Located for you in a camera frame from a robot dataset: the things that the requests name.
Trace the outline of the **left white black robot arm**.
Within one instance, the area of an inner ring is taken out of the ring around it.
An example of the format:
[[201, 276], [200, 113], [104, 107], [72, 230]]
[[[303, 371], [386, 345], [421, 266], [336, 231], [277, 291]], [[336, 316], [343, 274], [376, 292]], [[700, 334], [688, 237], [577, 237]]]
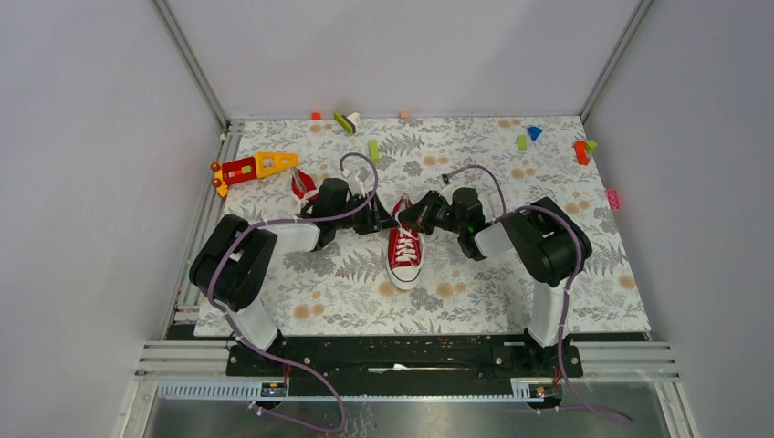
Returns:
[[328, 178], [304, 193], [293, 219], [250, 224], [225, 215], [189, 269], [189, 282], [235, 324], [233, 332], [253, 346], [248, 363], [263, 375], [280, 369], [282, 349], [273, 344], [277, 325], [260, 298], [270, 263], [291, 253], [310, 253], [330, 244], [339, 230], [368, 235], [399, 226], [375, 191], [368, 193], [340, 178]]

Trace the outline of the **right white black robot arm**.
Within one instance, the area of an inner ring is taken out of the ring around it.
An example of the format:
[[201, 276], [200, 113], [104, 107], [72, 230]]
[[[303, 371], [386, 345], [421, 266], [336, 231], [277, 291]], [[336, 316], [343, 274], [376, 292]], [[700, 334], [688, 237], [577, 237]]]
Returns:
[[399, 224], [422, 235], [440, 228], [457, 236], [462, 253], [481, 261], [515, 252], [537, 287], [528, 334], [535, 342], [523, 352], [525, 367], [545, 376], [560, 363], [556, 345], [566, 334], [570, 288], [591, 255], [591, 241], [550, 198], [519, 207], [488, 221], [473, 188], [450, 196], [428, 192], [397, 214]]

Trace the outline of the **red sneaker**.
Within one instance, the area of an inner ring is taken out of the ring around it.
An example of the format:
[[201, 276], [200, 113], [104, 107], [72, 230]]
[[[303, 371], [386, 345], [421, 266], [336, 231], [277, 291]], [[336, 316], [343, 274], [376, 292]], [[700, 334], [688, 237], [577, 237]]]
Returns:
[[299, 209], [318, 197], [319, 190], [314, 180], [298, 168], [294, 168], [291, 172], [291, 189], [296, 196]]
[[412, 228], [398, 224], [389, 234], [387, 274], [401, 291], [417, 286], [424, 265], [424, 239]]

